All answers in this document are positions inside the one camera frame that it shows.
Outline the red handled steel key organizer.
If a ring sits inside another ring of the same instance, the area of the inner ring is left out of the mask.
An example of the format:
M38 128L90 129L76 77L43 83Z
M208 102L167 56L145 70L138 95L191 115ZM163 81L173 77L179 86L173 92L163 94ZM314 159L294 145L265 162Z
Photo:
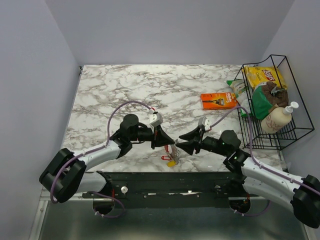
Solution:
M176 145L175 144L165 145L164 150L166 152L166 156L170 156L172 158L172 161L175 161L177 165L180 160L180 150L178 150Z

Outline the red key tag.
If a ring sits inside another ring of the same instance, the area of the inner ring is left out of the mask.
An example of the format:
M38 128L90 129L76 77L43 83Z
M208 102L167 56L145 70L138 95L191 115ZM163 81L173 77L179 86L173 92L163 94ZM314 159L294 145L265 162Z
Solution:
M163 155L163 156L161 156L161 159L162 160L164 160L164 161L172 161L173 159L170 157L170 156L168 156L168 155Z

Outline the yellow key tag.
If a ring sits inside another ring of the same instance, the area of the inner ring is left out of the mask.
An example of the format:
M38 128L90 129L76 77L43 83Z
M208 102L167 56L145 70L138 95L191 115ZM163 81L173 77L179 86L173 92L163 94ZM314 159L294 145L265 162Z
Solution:
M174 167L174 166L176 166L177 165L177 163L175 162L175 161L169 161L168 163L167 163L167 166L169 167L169 168L172 168L172 167Z

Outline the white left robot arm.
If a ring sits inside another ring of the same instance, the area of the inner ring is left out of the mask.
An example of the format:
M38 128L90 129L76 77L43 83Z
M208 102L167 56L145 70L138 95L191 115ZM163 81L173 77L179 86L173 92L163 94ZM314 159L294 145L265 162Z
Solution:
M125 156L135 143L150 142L152 149L174 144L161 127L160 113L152 113L149 120L150 126L147 126L135 114L127 114L105 143L79 152L59 150L40 175L39 182L59 203L90 190L101 198L107 197L111 191L107 178L99 172L87 173L88 170Z

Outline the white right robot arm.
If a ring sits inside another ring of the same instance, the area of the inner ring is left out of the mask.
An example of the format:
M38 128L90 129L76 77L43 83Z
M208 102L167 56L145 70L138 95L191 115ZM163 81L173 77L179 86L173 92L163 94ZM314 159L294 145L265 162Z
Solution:
M201 150L225 157L223 164L240 176L230 183L230 191L241 196L245 192L277 203L291 212L304 225L320 226L320 181L278 170L240 149L241 141L233 130L225 130L218 139L204 136L201 128L181 135L176 147L189 155Z

